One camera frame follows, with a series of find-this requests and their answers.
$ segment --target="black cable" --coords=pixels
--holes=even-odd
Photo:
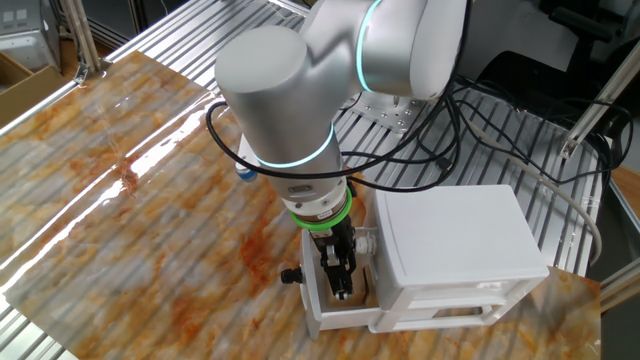
[[[349,105],[349,106],[345,106],[342,107],[340,109],[338,109],[338,111],[346,111],[346,110],[351,110],[352,107],[356,106],[356,104],[358,103],[358,101],[360,101],[360,98],[362,97],[362,91],[360,92],[360,94],[358,94],[358,97],[356,98],[356,101],[353,102],[353,104]]]
[[[571,98],[571,99],[565,99],[564,101],[566,101],[566,102],[570,102],[570,101],[575,101],[575,102],[586,102],[586,103],[593,103],[593,104],[598,104],[598,105],[608,106],[608,107],[610,107],[610,108],[612,108],[612,109],[615,109],[616,111],[619,111],[620,113],[622,113],[623,115],[625,115],[627,118],[629,118],[629,120],[630,120],[630,121],[629,121],[629,137],[628,137],[628,141],[627,141],[627,146],[626,146],[626,148],[625,148],[625,150],[624,150],[624,153],[623,153],[622,158],[621,158],[621,160],[620,160],[620,161],[618,161],[616,164],[610,165],[610,166],[608,166],[608,167],[604,167],[604,168],[602,168],[602,169],[600,169],[600,170],[588,171],[588,172],[585,172],[585,173],[582,173],[582,174],[578,174],[578,175],[576,175],[576,176],[574,176],[574,177],[571,177],[571,178],[569,178],[569,179],[565,179],[565,180],[559,180],[559,179],[556,179],[556,178],[555,178],[555,177],[553,177],[551,174],[549,174],[548,172],[546,172],[546,171],[545,171],[545,170],[544,170],[540,165],[538,165],[537,163],[535,163],[535,162],[533,161],[533,159],[531,159],[531,157],[530,157],[530,156],[528,156],[528,155],[527,155],[527,154],[525,154],[522,150],[520,150],[517,146],[515,146],[515,144],[514,144],[513,140],[511,140],[511,138],[509,138],[509,136],[508,136],[506,133],[504,133],[504,131],[502,131],[502,130],[501,130],[500,128],[498,128],[497,126],[493,125],[493,124],[490,122],[490,120],[489,120],[489,119],[487,119],[483,114],[481,114],[481,113],[480,113],[480,111],[479,111],[476,107],[474,107],[473,105],[471,105],[471,104],[467,103],[466,101],[456,101],[456,102],[463,103],[464,105],[466,105],[467,107],[469,107],[470,109],[472,109],[472,110],[473,110],[477,115],[479,115],[479,117],[480,117],[483,121],[485,121],[489,126],[491,126],[494,130],[496,130],[496,131],[500,134],[500,136],[504,137],[504,138],[505,138],[505,140],[507,140],[507,142],[509,142],[509,144],[511,144],[511,145],[514,147],[514,149],[516,149],[520,154],[517,154],[517,153],[515,153],[515,152],[513,152],[513,151],[505,150],[505,149],[503,149],[503,148],[495,147],[495,146],[492,146],[492,145],[487,144],[486,142],[484,142],[482,139],[480,139],[480,138],[475,134],[475,132],[474,132],[474,131],[473,131],[473,129],[471,128],[471,125],[469,125],[469,121],[468,121],[468,120],[467,120],[467,118],[466,118],[466,117],[461,113],[461,114],[460,114],[460,116],[461,116],[462,121],[463,121],[463,122],[465,123],[465,125],[469,128],[469,132],[471,133],[471,136],[472,136],[472,137],[473,137],[473,138],[474,138],[474,139],[475,139],[479,144],[481,144],[481,145],[483,145],[483,146],[485,146],[485,147],[487,147],[487,148],[489,148],[489,149],[492,149],[492,150],[494,150],[494,151],[498,151],[498,152],[501,152],[501,153],[508,154],[508,155],[513,156],[513,157],[516,157],[516,158],[518,158],[518,159],[522,160],[522,161],[523,161],[523,162],[525,162],[525,163],[529,163],[530,165],[532,165],[532,166],[534,166],[536,169],[538,169],[542,175],[544,175],[544,176],[545,176],[545,177],[547,177],[549,180],[551,180],[551,181],[555,182],[555,183],[556,183],[556,184],[558,184],[558,185],[567,184],[567,183],[570,183],[570,182],[572,182],[572,181],[575,181],[575,180],[577,180],[577,179],[579,179],[579,178],[582,178],[582,177],[585,177],[585,176],[589,176],[589,175],[596,175],[596,174],[603,174],[603,173],[607,173],[607,172],[610,172],[610,171],[612,171],[612,170],[614,170],[614,169],[618,168],[618,167],[620,166],[620,164],[622,163],[622,161],[624,160],[624,158],[625,158],[625,157],[627,156],[627,154],[629,153],[629,150],[630,150],[630,148],[631,148],[631,140],[632,140],[632,137],[633,137],[633,131],[634,131],[634,126],[633,126],[633,116],[631,115],[631,113],[630,113],[627,109],[625,109],[625,108],[623,108],[623,107],[621,107],[621,106],[618,106],[618,105],[615,105],[615,104],[606,103],[606,102],[603,102],[603,101],[598,101],[598,100],[585,100],[585,99],[576,99],[576,98]]]
[[[445,182],[453,173],[453,171],[455,170],[456,165],[458,164],[458,161],[460,159],[460,152],[461,152],[461,146],[460,146],[460,123],[459,123],[459,118],[460,115],[462,115],[459,112],[459,108],[457,108],[452,101],[450,101],[450,98],[447,97],[447,99],[445,99],[445,103],[447,106],[447,111],[449,112],[449,115],[451,116],[451,121],[454,127],[454,140],[456,143],[456,151],[455,151],[455,155],[452,161],[452,166],[447,169],[446,171],[444,171],[443,173],[440,174],[440,176],[438,177],[438,180],[424,185],[424,186],[418,186],[418,187],[412,187],[412,188],[393,188],[393,187],[388,187],[388,186],[383,186],[383,185],[379,185],[376,183],[372,183],[372,182],[368,182],[366,180],[362,180],[353,176],[349,176],[347,177],[349,180],[376,189],[376,190],[381,190],[381,191],[387,191],[387,192],[394,192],[394,193],[413,193],[413,192],[420,192],[420,191],[425,191],[425,190],[429,190],[432,189],[436,186],[441,185],[443,182]]]
[[[438,101],[436,102],[436,105],[434,106],[433,110],[427,115],[427,119],[425,120],[425,122],[423,122],[422,124],[420,124],[409,136],[407,136],[406,139],[400,141],[400,143],[398,145],[396,145],[395,148],[391,149],[390,151],[388,151],[387,153],[385,153],[384,155],[381,155],[379,158],[374,159],[370,162],[367,162],[363,165],[360,166],[356,166],[353,167],[351,169],[346,169],[346,170],[341,170],[341,171],[334,171],[334,172],[327,172],[327,173],[315,173],[315,174],[291,174],[291,173],[286,173],[286,172],[280,172],[280,171],[272,171],[269,169],[265,169],[265,168],[261,168],[258,166],[255,166],[247,161],[245,161],[244,159],[240,158],[236,153],[234,153],[231,149],[229,149],[229,147],[224,143],[224,141],[222,141],[222,139],[220,138],[220,136],[217,134],[215,128],[213,127],[213,123],[212,123],[212,119],[211,119],[211,115],[213,113],[213,111],[221,106],[227,106],[227,103],[225,101],[220,101],[217,102],[213,105],[211,105],[211,107],[209,107],[209,109],[207,110],[207,113],[205,115],[205,122],[207,124],[207,129],[209,130],[209,133],[211,134],[211,137],[213,137],[213,140],[216,142],[216,144],[218,144],[218,146],[222,149],[222,151],[227,154],[229,157],[231,157],[235,162],[239,163],[240,165],[246,167],[249,170],[255,171],[258,174],[262,174],[262,175],[266,175],[266,176],[272,176],[272,177],[277,177],[277,178],[284,178],[284,179],[300,179],[300,180],[313,180],[313,179],[329,179],[329,178],[334,178],[334,177],[342,177],[342,176],[349,176],[349,175],[353,175],[355,173],[358,172],[362,172],[366,169],[372,168],[378,164],[381,164],[385,161],[387,161],[388,159],[393,158],[393,156],[395,154],[397,154],[398,152],[400,152],[402,149],[404,149],[408,144],[410,144],[421,132],[422,130],[427,126],[427,124],[433,119],[433,116],[435,116],[435,114],[438,113],[438,110],[443,107],[444,103],[445,103],[445,95],[448,95],[452,88],[453,88],[453,84],[455,82],[455,77],[460,65],[460,59],[462,57],[462,53],[464,51],[465,45],[466,45],[466,41],[467,41],[467,35],[469,32],[469,22],[471,19],[471,6],[473,4],[473,0],[467,0],[466,2],[466,9],[465,9],[465,14],[464,14],[464,23],[463,23],[463,28],[462,28],[462,36],[460,39],[460,50],[458,51],[458,54],[456,54],[456,60],[454,62],[453,68],[451,70],[451,75],[449,77],[449,81],[447,82],[444,92],[443,92],[443,96],[441,96]]]
[[[426,146],[422,143],[422,141],[420,141],[420,137],[416,138],[416,142],[418,143],[418,145],[422,145],[421,148],[423,148],[423,150],[426,153],[433,154],[433,152],[431,150],[429,150],[428,148],[426,148]],[[436,161],[438,163],[438,166],[440,166],[442,169],[448,169],[448,168],[451,167],[452,163],[451,163],[451,161],[446,159],[445,156],[449,152],[451,152],[451,149],[453,149],[453,147],[455,145],[456,145],[455,139],[451,139],[451,142],[439,154],[434,154],[434,155],[431,155],[431,156],[429,156],[427,158],[424,158],[424,159],[397,159],[397,158],[391,158],[391,159],[387,159],[387,161],[388,162],[392,162],[392,163],[396,163],[396,164],[409,164],[409,165],[421,165],[421,164],[427,164],[427,163]],[[365,153],[365,152],[360,152],[360,151],[343,151],[342,152],[342,156],[356,156],[356,157],[366,157],[366,158],[370,158],[370,159],[377,159],[381,155],[370,154],[370,153]]]

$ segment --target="blue led ring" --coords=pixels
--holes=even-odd
[[[371,92],[369,86],[367,86],[367,81],[364,79],[364,71],[362,70],[362,47],[364,46],[364,34],[367,32],[367,27],[369,26],[369,20],[371,20],[371,16],[373,15],[373,11],[380,5],[382,0],[376,0],[371,4],[369,10],[367,10],[367,14],[364,16],[362,20],[362,25],[360,25],[360,32],[358,33],[358,42],[356,43],[356,70],[358,71],[358,79],[360,79],[360,84],[362,88],[366,91]]]
[[[264,161],[264,160],[260,159],[258,156],[256,156],[256,159],[258,159],[258,161],[261,162],[263,165],[271,167],[271,168],[274,168],[274,169],[287,169],[287,168],[300,166],[302,164],[308,163],[309,161],[313,160],[316,156],[320,155],[324,151],[324,149],[326,149],[327,146],[329,146],[329,143],[331,142],[331,138],[332,137],[333,137],[333,124],[331,124],[331,130],[329,131],[329,137],[327,137],[327,140],[325,140],[324,144],[322,144],[322,146],[320,146],[320,148],[318,148],[318,150],[314,151],[313,154],[305,157],[304,159],[300,159],[298,161],[285,163],[285,164],[275,164],[275,163],[270,163],[268,161]]]

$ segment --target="white cable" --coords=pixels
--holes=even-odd
[[[495,146],[503,150],[507,150],[504,148],[504,146],[500,145],[497,141],[493,140],[493,138],[487,135],[487,133],[480,130],[480,128],[477,127],[476,125],[472,124],[471,122],[467,122],[467,125],[471,127],[471,129],[473,130],[474,133],[476,133],[476,135],[481,137],[482,140],[487,142],[489,145]],[[600,236],[600,231],[598,230],[596,223],[591,219],[591,216],[589,216],[589,214],[582,208],[582,206],[580,206],[580,204],[578,204],[571,196],[567,195],[567,193],[560,190],[560,188],[558,188],[551,181],[543,178],[542,175],[538,174],[534,168],[525,164],[522,160],[518,159],[513,155],[509,155],[509,154],[505,154],[505,155],[514,164],[518,165],[518,167],[520,167],[525,173],[536,178],[538,182],[546,186],[549,190],[553,191],[556,195],[560,196],[564,201],[566,201],[569,204],[569,206],[571,206],[574,210],[576,210],[578,214],[580,214],[580,216],[584,219],[584,222],[587,224],[589,229],[591,229],[591,234],[593,235],[594,253],[593,253],[593,258],[590,261],[591,266],[593,266],[593,264],[595,264],[596,261],[598,261],[598,258],[600,258],[600,254],[602,253],[602,237]]]
[[[162,7],[164,8],[164,15],[165,16],[169,15],[169,10],[167,10],[167,5],[164,3],[164,0],[160,0],[160,3],[162,4]]]

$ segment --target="cardboard box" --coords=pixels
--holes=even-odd
[[[0,128],[64,85],[58,71],[47,66],[32,73],[0,52]]]

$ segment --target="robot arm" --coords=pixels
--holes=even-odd
[[[321,0],[300,34],[243,33],[218,56],[222,94],[262,167],[292,174],[342,170],[331,119],[352,94],[437,98],[458,52],[465,0]],[[352,293],[351,192],[344,177],[270,177],[311,232],[334,295]]]

